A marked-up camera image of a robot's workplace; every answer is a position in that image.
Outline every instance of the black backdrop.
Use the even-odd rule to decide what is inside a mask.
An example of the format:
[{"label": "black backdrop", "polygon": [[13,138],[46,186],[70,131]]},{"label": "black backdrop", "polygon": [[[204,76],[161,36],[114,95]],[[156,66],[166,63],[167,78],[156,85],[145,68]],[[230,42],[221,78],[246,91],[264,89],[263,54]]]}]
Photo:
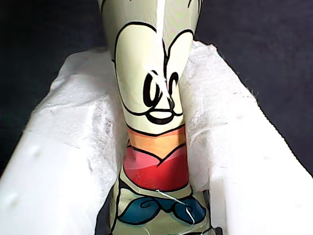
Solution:
[{"label": "black backdrop", "polygon": [[[106,41],[96,0],[2,0],[0,32],[1,174],[64,59]],[[218,47],[312,174],[313,1],[205,0],[196,37]]]}]

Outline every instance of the cream-colored surface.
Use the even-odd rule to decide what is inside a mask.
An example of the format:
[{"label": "cream-colored surface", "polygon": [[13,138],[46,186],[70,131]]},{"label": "cream-colored surface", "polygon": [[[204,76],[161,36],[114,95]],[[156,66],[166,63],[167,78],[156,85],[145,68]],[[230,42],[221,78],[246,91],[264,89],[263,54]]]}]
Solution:
[{"label": "cream-colored surface", "polygon": [[[182,74],[188,60],[192,38],[193,36],[190,32],[181,34],[171,47],[171,50],[167,52],[170,54],[167,66],[167,81],[169,81],[173,72],[177,72],[179,76]],[[125,120],[128,125],[138,131],[160,134],[184,123],[181,115],[175,116],[170,123],[165,125],[153,124],[143,114],[150,108],[143,102],[143,88],[146,75],[148,74],[147,69],[155,70],[162,77],[165,76],[163,72],[164,53],[162,41],[151,28],[145,25],[127,26],[117,40],[115,63],[119,90],[124,105],[131,112],[141,114],[140,116],[133,115],[123,107]],[[152,83],[152,91],[155,91],[155,82],[152,81]],[[172,98],[175,103],[174,111],[177,114],[181,114],[182,108],[178,86],[173,89]],[[167,98],[163,95],[156,109],[169,108]],[[169,114],[170,112],[151,113],[155,117],[167,117]]]},{"label": "cream-colored surface", "polygon": [[145,22],[157,28],[157,18],[163,17],[163,38],[166,50],[174,38],[185,29],[195,32],[198,0],[165,0],[164,13],[157,15],[157,0],[105,0],[102,17],[111,56],[114,58],[115,40],[120,29],[129,22]]}]

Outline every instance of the white tissue paper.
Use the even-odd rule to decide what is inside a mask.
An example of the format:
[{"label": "white tissue paper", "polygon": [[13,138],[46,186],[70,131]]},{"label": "white tissue paper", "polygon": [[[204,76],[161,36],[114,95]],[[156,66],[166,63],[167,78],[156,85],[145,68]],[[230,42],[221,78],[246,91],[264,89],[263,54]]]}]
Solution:
[{"label": "white tissue paper", "polygon": [[[312,234],[313,179],[213,46],[180,80],[190,181],[225,235]],[[93,235],[127,131],[110,55],[73,54],[0,180],[0,235]]]}]

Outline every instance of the black outline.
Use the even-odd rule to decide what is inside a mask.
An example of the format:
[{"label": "black outline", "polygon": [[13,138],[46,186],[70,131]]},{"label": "black outline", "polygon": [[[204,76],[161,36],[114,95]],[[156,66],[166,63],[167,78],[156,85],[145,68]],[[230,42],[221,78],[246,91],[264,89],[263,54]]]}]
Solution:
[{"label": "black outline", "polygon": [[175,153],[177,150],[179,150],[181,147],[183,147],[183,146],[186,146],[186,143],[182,143],[182,144],[180,144],[180,145],[178,145],[177,147],[175,147],[169,154],[167,154],[166,156],[165,156],[165,158],[163,158],[161,161],[160,161],[160,163],[157,165],[157,167],[159,166],[159,165],[161,165],[166,159],[168,159],[173,153]]},{"label": "black outline", "polygon": [[[116,36],[116,39],[115,39],[115,45],[114,45],[114,59],[112,60],[114,62],[114,65],[115,65],[115,77],[117,78],[117,71],[116,71],[116,50],[117,50],[117,42],[118,42],[118,38],[120,36],[120,34],[122,33],[122,31],[130,26],[130,25],[142,25],[142,26],[146,26],[150,29],[152,29],[155,33],[157,32],[157,30],[150,24],[148,23],[144,23],[144,22],[128,22],[127,24],[125,24],[121,29],[120,31],[118,32],[117,36]],[[164,41],[162,40],[162,44],[163,44],[163,53],[164,53],[164,59],[163,59],[163,72],[164,72],[164,77],[165,79],[167,80],[167,65],[168,65],[168,61],[169,61],[169,58],[170,58],[170,54],[171,54],[171,48],[172,46],[174,45],[174,43],[176,42],[176,40],[184,33],[186,32],[189,32],[192,34],[192,38],[194,38],[194,32],[191,30],[191,29],[185,29],[183,31],[181,31],[178,35],[176,35],[176,37],[173,39],[173,41],[171,42],[171,44],[169,45],[169,48],[168,48],[168,53],[166,52],[166,49],[165,49],[165,43]],[[147,120],[150,121],[151,123],[153,124],[157,124],[157,125],[165,125],[165,124],[168,124],[170,123],[174,117],[179,117],[179,116],[182,116],[183,113],[180,113],[180,114],[177,114],[175,113],[174,111],[174,107],[175,107],[175,103],[172,99],[172,96],[170,95],[170,98],[168,98],[168,102],[169,102],[169,106],[170,106],[170,109],[155,109],[155,107],[158,105],[159,101],[161,100],[162,98],[162,92],[160,93],[160,96],[157,98],[157,100],[154,102],[154,105],[152,107],[150,107],[147,111],[143,112],[143,113],[137,113],[137,112],[133,112],[131,111],[129,108],[127,108],[127,106],[125,105],[124,101],[123,101],[123,98],[122,98],[122,95],[121,95],[121,92],[120,92],[120,87],[119,87],[119,84],[117,82],[117,85],[118,85],[118,90],[119,90],[119,94],[120,94],[120,98],[121,98],[121,101],[122,101],[122,104],[124,106],[124,108],[127,110],[127,112],[129,112],[130,114],[134,115],[134,116],[143,116],[145,115]],[[152,116],[150,113],[151,112],[155,112],[155,111],[159,111],[159,112],[170,112],[172,115],[170,117],[166,117],[166,118],[156,118],[154,116]]]},{"label": "black outline", "polygon": [[152,157],[158,159],[158,160],[160,161],[159,164],[157,164],[157,167],[158,167],[158,166],[161,165],[166,159],[168,159],[173,153],[175,153],[178,149],[180,149],[180,148],[183,147],[183,146],[186,146],[186,143],[182,143],[182,144],[176,146],[176,147],[175,147],[171,152],[169,152],[163,159],[160,158],[158,155],[156,155],[156,154],[154,154],[154,153],[150,153],[150,152],[148,152],[148,151],[146,151],[146,150],[143,150],[143,149],[140,149],[140,148],[136,148],[136,147],[134,147],[134,146],[132,146],[132,145],[128,145],[127,148],[133,148],[133,150],[136,150],[136,151],[141,152],[141,153],[144,153],[144,154],[148,154],[148,155],[150,155],[150,156],[152,156]]},{"label": "black outline", "polygon": [[[179,189],[176,189],[176,190],[173,190],[173,191],[162,191],[162,192],[175,192],[175,191],[178,191],[178,190],[181,190],[181,189],[183,189],[183,188],[185,188],[185,187],[187,187],[187,185],[189,184],[189,181],[188,181],[188,183],[184,186],[184,187],[182,187],[182,188],[179,188]],[[131,191],[131,192],[133,192],[134,194],[136,194],[136,195],[140,195],[140,196],[147,196],[146,194],[141,194],[141,193],[138,193],[138,192],[136,192],[136,191],[134,191],[128,184],[126,184],[120,177],[119,177],[119,190],[121,189],[121,188],[125,188],[125,189],[128,189],[129,191]],[[156,192],[156,190],[151,190],[151,189],[146,189],[146,188],[143,188],[144,190],[147,190],[147,191],[151,191],[151,192]],[[191,188],[191,193],[189,194],[189,195],[187,195],[186,197],[188,197],[188,196],[192,196],[193,195],[193,190],[192,190],[192,188]]]},{"label": "black outline", "polygon": [[[204,208],[204,207],[200,204],[200,202],[199,202],[195,197],[192,197],[192,198],[195,199],[195,200],[198,202],[198,204],[200,205],[200,207],[205,210],[205,214],[204,214],[203,219],[200,220],[198,223],[196,223],[196,224],[199,224],[199,223],[201,223],[202,221],[204,221],[204,219],[206,218],[206,214],[207,214],[208,208],[207,208],[207,209]],[[183,222],[185,222],[185,223],[187,223],[187,224],[191,224],[191,225],[192,225],[192,222],[190,223],[190,222],[187,221],[187,220],[184,220],[184,219],[182,219],[182,218],[179,218],[179,217],[178,217],[178,214],[176,213],[176,210],[173,210],[172,213],[173,213],[173,215],[174,215],[177,219],[179,219],[179,220],[181,220],[181,221],[183,221]]]},{"label": "black outline", "polygon": [[172,132],[172,131],[176,131],[176,130],[182,128],[182,127],[185,126],[185,125],[186,125],[186,124],[184,123],[184,124],[182,124],[182,125],[180,125],[180,126],[178,126],[178,127],[175,127],[175,128],[173,128],[173,129],[167,130],[167,131],[162,132],[162,133],[160,133],[160,134],[151,134],[151,133],[147,133],[147,132],[143,132],[143,131],[138,131],[138,130],[132,128],[130,125],[128,125],[128,124],[126,123],[126,126],[127,126],[129,129],[131,129],[132,131],[135,131],[135,132],[137,132],[137,133],[139,133],[139,134],[142,134],[142,135],[145,135],[145,136],[150,136],[150,137],[158,137],[158,136],[161,136],[161,135],[170,133],[170,132]]},{"label": "black outline", "polygon": [[[158,75],[158,73],[155,70],[152,70],[155,75]],[[147,107],[153,107],[156,106],[157,102],[161,100],[162,94],[161,90],[158,84],[156,84],[156,93],[153,100],[151,100],[150,90],[151,90],[151,83],[152,83],[153,77],[150,73],[146,75],[145,81],[143,83],[143,102]]]},{"label": "black outline", "polygon": [[[157,202],[157,203],[159,204],[159,206],[162,208],[161,203],[160,203],[158,200],[156,200],[156,202]],[[164,211],[165,213],[171,213],[172,210],[174,209],[174,206],[175,206],[176,203],[177,203],[177,202],[174,202],[168,210],[165,209],[165,208],[162,208],[162,211]]]},{"label": "black outline", "polygon": [[120,217],[122,217],[122,216],[126,213],[127,209],[131,206],[132,202],[135,201],[135,200],[137,200],[137,199],[139,199],[139,198],[134,199],[133,201],[131,201],[131,202],[127,205],[127,207],[124,209],[123,213],[121,213],[121,215],[120,215],[117,219],[118,219],[119,221],[121,221],[122,223],[124,223],[124,224],[130,224],[130,225],[142,225],[142,224],[146,224],[146,223],[148,223],[149,221],[153,220],[153,219],[157,216],[157,214],[159,214],[159,212],[161,211],[161,208],[160,208],[160,204],[159,204],[158,201],[156,201],[153,197],[150,197],[150,198],[152,199],[152,201],[154,201],[154,202],[157,203],[158,209],[156,210],[156,212],[155,212],[149,219],[145,219],[145,220],[143,220],[143,221],[141,221],[141,222],[138,222],[138,223],[126,223],[126,222],[124,222],[124,221],[122,221],[122,220],[120,219]]},{"label": "black outline", "polygon": [[[187,196],[185,196],[185,197],[183,197],[183,198],[180,198],[179,200],[181,201],[181,200],[184,200],[184,199],[195,199],[193,196],[192,196],[192,194],[191,195],[187,195]],[[170,207],[170,209],[168,209],[168,210],[163,210],[164,212],[166,212],[166,213],[173,213],[173,215],[177,218],[177,219],[179,219],[177,216],[176,216],[176,213],[174,213],[173,211],[174,211],[174,207],[175,207],[175,205],[176,204],[178,204],[178,202],[175,202],[175,203],[173,203],[172,204],[172,206]]]},{"label": "black outline", "polygon": [[133,150],[136,150],[136,151],[138,151],[138,152],[140,152],[140,153],[148,154],[148,155],[150,155],[150,156],[152,156],[152,157],[158,159],[159,161],[162,161],[162,158],[160,158],[159,156],[157,156],[157,155],[155,155],[155,154],[153,154],[153,153],[150,153],[150,152],[148,152],[148,151],[146,151],[146,150],[143,150],[143,149],[140,149],[140,148],[136,148],[136,147],[131,146],[131,145],[127,146],[127,148],[133,148]]},{"label": "black outline", "polygon": [[203,232],[191,232],[191,233],[187,233],[187,234],[184,234],[184,235],[203,235],[206,232],[210,231],[211,229],[213,229],[213,228],[211,227],[209,229],[204,230]]},{"label": "black outline", "polygon": [[118,204],[119,204],[120,195],[121,195],[121,190],[120,190],[119,185],[118,185],[118,195],[116,197],[116,203],[115,203],[116,204],[115,218],[114,218],[114,222],[113,222],[112,227],[111,227],[111,233],[113,233],[114,227],[116,225],[116,220],[117,220],[117,216],[118,216]]},{"label": "black outline", "polygon": [[176,87],[178,85],[178,81],[179,81],[179,77],[178,77],[177,72],[172,73],[170,76],[170,79],[168,81],[168,93],[170,94],[170,97],[173,94],[173,82],[174,81],[175,81],[175,87]]}]

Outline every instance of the cartoon face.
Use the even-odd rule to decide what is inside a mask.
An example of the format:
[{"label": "cartoon face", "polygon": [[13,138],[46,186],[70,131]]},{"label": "cartoon face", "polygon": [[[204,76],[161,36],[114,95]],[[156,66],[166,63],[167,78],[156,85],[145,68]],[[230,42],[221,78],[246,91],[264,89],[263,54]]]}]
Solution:
[{"label": "cartoon face", "polygon": [[129,23],[118,34],[115,69],[126,123],[133,129],[160,134],[184,123],[178,81],[188,60],[191,30],[169,46],[153,26]]}]

